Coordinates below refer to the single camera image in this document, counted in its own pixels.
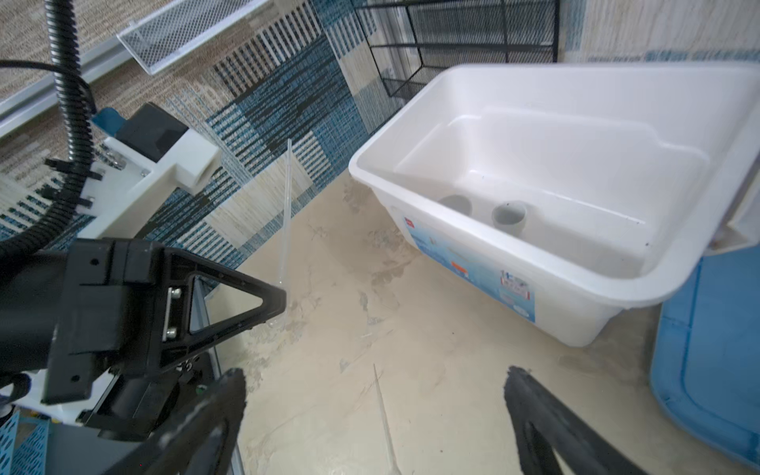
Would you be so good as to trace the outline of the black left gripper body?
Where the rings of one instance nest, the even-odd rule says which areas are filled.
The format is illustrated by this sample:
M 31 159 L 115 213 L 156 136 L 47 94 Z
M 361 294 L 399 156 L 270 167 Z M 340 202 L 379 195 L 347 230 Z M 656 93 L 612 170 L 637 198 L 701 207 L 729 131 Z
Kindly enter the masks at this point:
M 66 253 L 1 261 L 1 404 L 85 402 L 77 421 L 104 439 L 143 441 L 164 408 L 146 393 L 160 368 L 170 250 L 137 239 L 80 239 Z M 32 374 L 43 372 L 36 384 Z

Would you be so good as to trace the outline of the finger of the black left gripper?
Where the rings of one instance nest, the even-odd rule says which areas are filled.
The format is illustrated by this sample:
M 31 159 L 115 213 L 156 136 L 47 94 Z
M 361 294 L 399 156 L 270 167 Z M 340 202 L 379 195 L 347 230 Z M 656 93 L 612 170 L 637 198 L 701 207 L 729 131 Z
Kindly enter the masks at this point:
M 284 313 L 286 291 L 182 249 L 163 252 L 160 369 Z

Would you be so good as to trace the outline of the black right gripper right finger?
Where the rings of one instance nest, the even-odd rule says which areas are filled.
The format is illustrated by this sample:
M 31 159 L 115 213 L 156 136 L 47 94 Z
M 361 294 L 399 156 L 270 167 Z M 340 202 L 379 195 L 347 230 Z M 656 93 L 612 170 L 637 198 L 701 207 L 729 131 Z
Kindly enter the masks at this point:
M 511 366 L 504 398 L 524 474 L 642 474 L 644 471 L 576 416 L 524 368 Z

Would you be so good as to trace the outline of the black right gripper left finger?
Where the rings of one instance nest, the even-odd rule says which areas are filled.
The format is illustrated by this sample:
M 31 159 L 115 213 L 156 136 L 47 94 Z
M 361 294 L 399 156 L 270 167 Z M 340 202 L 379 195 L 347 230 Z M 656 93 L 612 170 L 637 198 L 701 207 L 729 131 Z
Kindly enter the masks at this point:
M 245 374 L 225 372 L 107 474 L 227 474 L 245 415 Z

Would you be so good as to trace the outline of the small white ceramic crucible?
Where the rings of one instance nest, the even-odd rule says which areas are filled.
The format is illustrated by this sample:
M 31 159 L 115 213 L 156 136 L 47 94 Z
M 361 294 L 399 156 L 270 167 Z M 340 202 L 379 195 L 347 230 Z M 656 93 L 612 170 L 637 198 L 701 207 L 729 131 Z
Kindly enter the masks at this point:
M 522 201 L 505 202 L 492 211 L 491 219 L 495 229 L 518 237 L 528 223 L 528 205 Z

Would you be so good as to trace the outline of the white ceramic dish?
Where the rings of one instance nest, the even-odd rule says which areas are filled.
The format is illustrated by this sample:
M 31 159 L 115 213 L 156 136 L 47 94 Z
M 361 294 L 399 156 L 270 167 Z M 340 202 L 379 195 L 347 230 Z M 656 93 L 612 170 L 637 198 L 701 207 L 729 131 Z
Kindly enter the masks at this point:
M 439 199 L 439 204 L 464 216 L 472 216 L 473 205 L 467 196 L 460 194 L 445 196 Z

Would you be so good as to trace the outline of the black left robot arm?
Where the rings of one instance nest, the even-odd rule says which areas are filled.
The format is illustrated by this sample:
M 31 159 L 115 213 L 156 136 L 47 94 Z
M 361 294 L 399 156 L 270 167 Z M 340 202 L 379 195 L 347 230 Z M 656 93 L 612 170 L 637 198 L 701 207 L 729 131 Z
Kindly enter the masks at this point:
M 194 361 L 282 314 L 283 289 L 138 233 L 176 189 L 200 191 L 220 149 L 154 103 L 98 108 L 74 8 L 45 5 L 47 70 L 67 134 L 49 207 L 1 244 L 3 405 L 77 405 L 73 423 L 143 441 L 202 384 Z

